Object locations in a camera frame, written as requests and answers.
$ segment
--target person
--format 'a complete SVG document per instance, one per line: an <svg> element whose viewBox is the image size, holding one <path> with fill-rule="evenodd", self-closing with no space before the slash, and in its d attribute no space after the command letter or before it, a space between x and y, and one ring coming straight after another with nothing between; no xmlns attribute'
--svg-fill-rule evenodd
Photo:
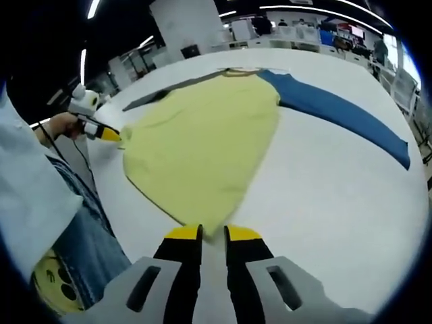
<svg viewBox="0 0 432 324"><path fill-rule="evenodd" d="M48 149L61 134L75 139L79 133L69 113L33 132L0 74L1 254L9 254L23 289L56 317L90 308L130 266L97 194Z"/></svg>
<svg viewBox="0 0 432 324"><path fill-rule="evenodd" d="M373 45L373 57L375 61L380 63L381 65L385 65L385 59L387 58L389 50L384 43L384 36L379 35L379 39L375 41ZM379 81L379 72L381 69L374 65L373 68L373 76Z"/></svg>
<svg viewBox="0 0 432 324"><path fill-rule="evenodd" d="M255 32L258 36L270 35L272 26L267 16L257 16L252 18L252 25L255 28Z"/></svg>
<svg viewBox="0 0 432 324"><path fill-rule="evenodd" d="M282 26L282 27L287 27L288 26L288 24L283 19L281 19L281 21L277 25L278 26Z"/></svg>

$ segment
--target window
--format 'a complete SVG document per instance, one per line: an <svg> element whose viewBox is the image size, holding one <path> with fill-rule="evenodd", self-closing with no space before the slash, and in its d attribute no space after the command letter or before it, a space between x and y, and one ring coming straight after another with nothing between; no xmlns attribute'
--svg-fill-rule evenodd
<svg viewBox="0 0 432 324"><path fill-rule="evenodd" d="M389 50L388 59L394 65L394 67L398 68L398 45L396 41L396 37L391 35L384 34L384 43ZM404 49L404 70L407 71L414 80L418 83L418 88L421 89L421 79L420 74L415 66L414 60L408 54L408 50L405 46Z"/></svg>

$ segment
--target desk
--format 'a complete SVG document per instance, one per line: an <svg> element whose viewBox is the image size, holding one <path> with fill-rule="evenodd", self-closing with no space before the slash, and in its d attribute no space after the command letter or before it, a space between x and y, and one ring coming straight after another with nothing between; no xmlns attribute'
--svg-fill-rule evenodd
<svg viewBox="0 0 432 324"><path fill-rule="evenodd" d="M291 73L357 104L408 142L411 166L406 171L360 136L281 108L266 157L229 219L256 230L275 256L287 256L321 280L334 302L376 313L415 258L427 224L428 197L414 136L392 98L366 69L289 49L212 53L151 72L113 97L96 117L120 129L153 106L123 113L131 101L235 67ZM122 151L115 144L89 141L88 150L99 196L125 253L132 262L152 256L162 237L178 224L129 183ZM226 281L223 275L219 279Z"/></svg>

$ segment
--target computer screen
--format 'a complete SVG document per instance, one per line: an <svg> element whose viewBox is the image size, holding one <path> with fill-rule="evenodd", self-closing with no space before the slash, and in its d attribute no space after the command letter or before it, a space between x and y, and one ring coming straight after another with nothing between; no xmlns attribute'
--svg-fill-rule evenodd
<svg viewBox="0 0 432 324"><path fill-rule="evenodd" d="M363 30L361 30L360 28L350 25L350 29L353 35L361 37L363 39L365 38L365 32L363 32Z"/></svg>

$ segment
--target jeans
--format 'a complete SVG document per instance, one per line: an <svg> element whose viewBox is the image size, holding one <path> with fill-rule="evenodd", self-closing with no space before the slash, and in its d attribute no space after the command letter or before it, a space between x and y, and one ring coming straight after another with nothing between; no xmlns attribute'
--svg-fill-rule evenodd
<svg viewBox="0 0 432 324"><path fill-rule="evenodd" d="M50 159L69 188L84 201L53 250L69 273L84 309L103 297L106 285L130 266L99 198L64 162Z"/></svg>

